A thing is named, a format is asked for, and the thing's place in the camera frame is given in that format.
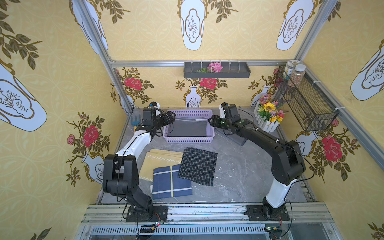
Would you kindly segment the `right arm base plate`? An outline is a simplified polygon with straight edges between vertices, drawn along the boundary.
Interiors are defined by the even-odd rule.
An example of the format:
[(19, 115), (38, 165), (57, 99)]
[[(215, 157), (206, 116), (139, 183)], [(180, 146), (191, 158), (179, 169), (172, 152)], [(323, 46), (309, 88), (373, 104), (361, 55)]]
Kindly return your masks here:
[(272, 208), (269, 204), (266, 205), (247, 205), (244, 215), (249, 218), (249, 221), (289, 221), (290, 216), (286, 208), (286, 204), (278, 208)]

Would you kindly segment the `purple perforated plastic basket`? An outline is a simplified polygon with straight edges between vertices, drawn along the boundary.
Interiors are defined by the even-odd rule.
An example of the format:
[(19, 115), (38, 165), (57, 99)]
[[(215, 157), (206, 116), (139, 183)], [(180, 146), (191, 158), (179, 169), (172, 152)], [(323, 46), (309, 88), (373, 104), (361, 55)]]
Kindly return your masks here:
[[(184, 110), (170, 110), (170, 111), (176, 114), (176, 119), (202, 118), (202, 119), (208, 120), (213, 115), (212, 110), (202, 110), (202, 109), (184, 109)], [(164, 127), (163, 137), (167, 143), (211, 143), (215, 137), (214, 127), (212, 127), (213, 133), (210, 137), (170, 137), (168, 136), (168, 133), (170, 133), (171, 127), (173, 127), (173, 124), (170, 124)]]

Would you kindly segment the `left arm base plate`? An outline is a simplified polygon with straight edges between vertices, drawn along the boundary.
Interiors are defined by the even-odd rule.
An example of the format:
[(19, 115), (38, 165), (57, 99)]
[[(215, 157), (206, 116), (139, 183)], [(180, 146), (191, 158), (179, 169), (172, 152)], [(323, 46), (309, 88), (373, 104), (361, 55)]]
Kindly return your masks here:
[(166, 222), (168, 217), (168, 206), (152, 206), (149, 210), (129, 207), (128, 213), (124, 216), (127, 223), (154, 223), (158, 221)]

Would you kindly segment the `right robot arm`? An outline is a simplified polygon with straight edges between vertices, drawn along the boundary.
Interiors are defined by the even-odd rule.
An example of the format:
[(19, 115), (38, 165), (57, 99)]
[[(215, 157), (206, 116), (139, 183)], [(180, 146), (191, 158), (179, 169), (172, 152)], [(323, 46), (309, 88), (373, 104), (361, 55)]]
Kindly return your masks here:
[(243, 120), (236, 105), (222, 103), (219, 110), (219, 116), (213, 115), (208, 120), (212, 127), (228, 130), (245, 138), (272, 157), (271, 172), (274, 180), (263, 200), (263, 206), (271, 212), (282, 209), (292, 185), (299, 181), (299, 177), (306, 170), (299, 144), (295, 141), (280, 140), (256, 127), (254, 121)]

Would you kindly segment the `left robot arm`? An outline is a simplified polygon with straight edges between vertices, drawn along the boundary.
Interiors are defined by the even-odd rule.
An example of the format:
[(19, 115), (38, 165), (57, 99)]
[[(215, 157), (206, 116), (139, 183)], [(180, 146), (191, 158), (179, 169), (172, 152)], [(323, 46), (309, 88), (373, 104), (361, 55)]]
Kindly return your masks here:
[(163, 127), (173, 124), (176, 114), (155, 106), (143, 109), (142, 122), (133, 137), (116, 154), (107, 155), (104, 160), (103, 191), (121, 198), (129, 205), (123, 218), (127, 222), (138, 220), (148, 222), (155, 217), (152, 198), (139, 187), (139, 171), (136, 158)]

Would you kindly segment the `black white grid pillowcase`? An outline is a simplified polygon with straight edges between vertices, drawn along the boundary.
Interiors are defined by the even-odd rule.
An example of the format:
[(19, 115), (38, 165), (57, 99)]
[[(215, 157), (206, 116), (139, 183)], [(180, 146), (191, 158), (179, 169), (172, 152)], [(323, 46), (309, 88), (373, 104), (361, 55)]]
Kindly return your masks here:
[(178, 178), (212, 187), (217, 158), (217, 153), (187, 147), (183, 152)]

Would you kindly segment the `plain grey pillowcase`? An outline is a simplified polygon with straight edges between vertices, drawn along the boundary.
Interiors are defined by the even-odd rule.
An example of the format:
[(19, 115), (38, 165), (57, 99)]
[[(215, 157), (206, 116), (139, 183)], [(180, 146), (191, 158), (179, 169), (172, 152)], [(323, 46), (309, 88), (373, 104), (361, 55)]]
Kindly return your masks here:
[(213, 133), (207, 119), (176, 119), (171, 127), (170, 137), (210, 137)]

